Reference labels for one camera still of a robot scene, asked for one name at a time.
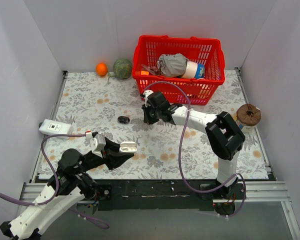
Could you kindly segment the white earbud charging case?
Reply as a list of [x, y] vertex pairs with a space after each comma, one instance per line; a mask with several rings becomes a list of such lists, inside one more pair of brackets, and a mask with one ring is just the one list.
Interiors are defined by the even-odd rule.
[[119, 152], [134, 154], [137, 152], [137, 143], [134, 141], [123, 141], [119, 145]]

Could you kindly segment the black earbud charging case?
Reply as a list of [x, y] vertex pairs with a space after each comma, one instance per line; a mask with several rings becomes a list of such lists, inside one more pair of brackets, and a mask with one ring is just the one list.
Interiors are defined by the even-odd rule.
[[120, 124], [129, 124], [130, 123], [130, 118], [127, 117], [127, 116], [119, 116], [117, 118], [117, 121], [120, 123]]

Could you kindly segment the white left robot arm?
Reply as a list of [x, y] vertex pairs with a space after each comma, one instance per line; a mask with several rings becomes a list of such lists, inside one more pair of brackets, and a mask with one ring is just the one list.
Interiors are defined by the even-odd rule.
[[41, 193], [15, 219], [0, 225], [3, 235], [13, 240], [38, 240], [64, 212], [81, 200], [106, 200], [111, 187], [98, 184], [88, 171], [102, 165], [114, 170], [132, 158], [137, 143], [114, 143], [107, 138], [90, 140], [91, 151], [80, 153], [74, 148], [63, 152], [56, 176], [52, 176]]

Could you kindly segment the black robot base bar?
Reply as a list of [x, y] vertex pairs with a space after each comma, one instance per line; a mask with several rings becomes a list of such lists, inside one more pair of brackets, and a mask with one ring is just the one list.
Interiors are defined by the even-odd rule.
[[98, 180], [99, 200], [85, 200], [79, 210], [89, 214], [114, 210], [187, 210], [213, 211], [214, 200], [231, 202], [233, 193], [224, 187], [199, 193], [189, 189], [180, 179]]

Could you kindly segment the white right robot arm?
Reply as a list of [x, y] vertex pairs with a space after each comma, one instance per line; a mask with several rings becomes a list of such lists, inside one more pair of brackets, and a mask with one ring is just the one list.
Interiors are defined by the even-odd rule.
[[203, 113], [180, 103], [169, 103], [160, 91], [145, 90], [140, 95], [144, 99], [142, 110], [144, 123], [153, 125], [158, 121], [176, 126], [191, 128], [207, 135], [212, 151], [218, 158], [218, 170], [215, 184], [202, 190], [193, 188], [182, 176], [185, 185], [201, 195], [215, 193], [227, 199], [235, 192], [238, 183], [237, 160], [245, 135], [228, 112], [220, 114]]

